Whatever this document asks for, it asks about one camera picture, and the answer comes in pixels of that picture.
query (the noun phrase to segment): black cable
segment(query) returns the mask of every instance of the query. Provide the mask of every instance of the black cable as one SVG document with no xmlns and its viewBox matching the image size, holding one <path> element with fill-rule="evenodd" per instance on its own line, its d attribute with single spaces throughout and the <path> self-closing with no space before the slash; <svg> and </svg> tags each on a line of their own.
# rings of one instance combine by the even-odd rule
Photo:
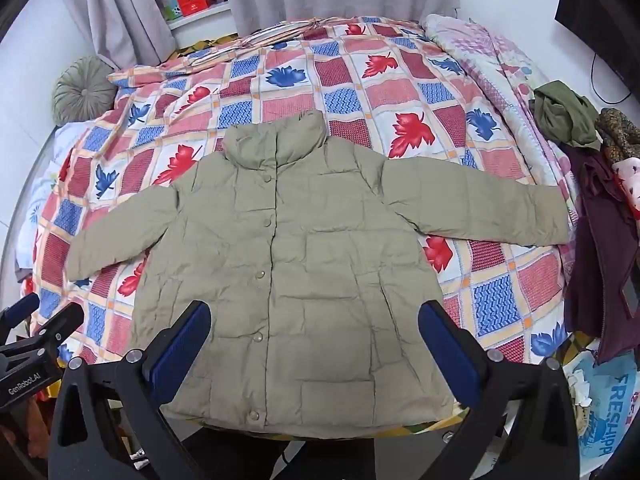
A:
<svg viewBox="0 0 640 480">
<path fill-rule="evenodd" d="M 593 61 L 591 61 L 591 88 L 593 89 L 595 94 L 598 96 L 598 99 L 600 99 L 603 103 L 606 103 L 607 105 L 619 105 L 622 101 L 626 101 L 627 99 L 629 99 L 629 97 L 631 96 L 631 90 L 629 91 L 629 93 L 626 95 L 625 98 L 620 99 L 620 101 L 615 101 L 613 103 L 610 103 L 609 101 L 605 101 L 602 97 L 600 97 L 600 94 L 598 94 L 596 87 L 593 85 L 593 66 L 596 64 L 596 56 L 597 54 L 594 52 Z"/>
</svg>

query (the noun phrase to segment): black pants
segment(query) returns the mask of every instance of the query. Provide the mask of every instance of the black pants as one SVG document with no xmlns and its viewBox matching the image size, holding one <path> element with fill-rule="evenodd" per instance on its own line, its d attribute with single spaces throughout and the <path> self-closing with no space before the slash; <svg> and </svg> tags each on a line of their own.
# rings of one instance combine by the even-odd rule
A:
<svg viewBox="0 0 640 480">
<path fill-rule="evenodd" d="M 203 428 L 183 442 L 212 480 L 269 480 L 288 442 Z M 306 442 L 276 480 L 375 480 L 373 439 Z"/>
</svg>

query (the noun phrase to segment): wall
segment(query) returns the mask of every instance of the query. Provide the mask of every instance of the wall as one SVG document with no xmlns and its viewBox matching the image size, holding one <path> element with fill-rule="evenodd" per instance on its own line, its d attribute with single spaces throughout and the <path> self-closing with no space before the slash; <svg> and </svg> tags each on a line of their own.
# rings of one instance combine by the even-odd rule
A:
<svg viewBox="0 0 640 480">
<path fill-rule="evenodd" d="M 51 133 L 60 74 L 94 49 L 62 0 L 30 0 L 0 43 L 0 247 L 22 186 Z"/>
<path fill-rule="evenodd" d="M 554 19 L 559 0 L 460 0 L 458 17 L 473 19 L 513 40 L 553 80 L 559 79 L 599 110 L 604 104 L 591 89 L 593 50 Z M 593 72 L 594 85 L 607 101 L 622 99 L 628 90 L 600 58 Z M 630 97 L 616 105 L 640 125 L 640 105 Z"/>
</svg>

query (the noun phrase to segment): quilted jacket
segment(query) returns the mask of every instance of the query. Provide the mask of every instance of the quilted jacket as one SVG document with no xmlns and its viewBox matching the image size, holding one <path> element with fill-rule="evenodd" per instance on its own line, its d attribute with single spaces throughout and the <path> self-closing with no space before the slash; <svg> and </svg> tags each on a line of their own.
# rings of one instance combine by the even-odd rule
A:
<svg viewBox="0 0 640 480">
<path fill-rule="evenodd" d="M 417 313 L 442 302 L 415 231 L 568 241 L 558 188 L 328 137 L 319 111 L 230 128 L 224 152 L 151 186 L 72 242 L 79 280 L 149 249 L 130 346 L 191 300 L 209 339 L 166 408 L 236 430 L 338 438 L 451 415 Z"/>
</svg>

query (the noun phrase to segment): pillow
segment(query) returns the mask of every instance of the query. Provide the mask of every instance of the pillow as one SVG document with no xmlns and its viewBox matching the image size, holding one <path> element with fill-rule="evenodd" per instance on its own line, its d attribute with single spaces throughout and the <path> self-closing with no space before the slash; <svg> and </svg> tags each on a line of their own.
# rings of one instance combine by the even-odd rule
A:
<svg viewBox="0 0 640 480">
<path fill-rule="evenodd" d="M 107 76 L 113 68 L 98 57 L 81 57 L 56 83 L 53 120 L 58 126 L 97 119 L 113 108 L 116 87 Z"/>
</svg>

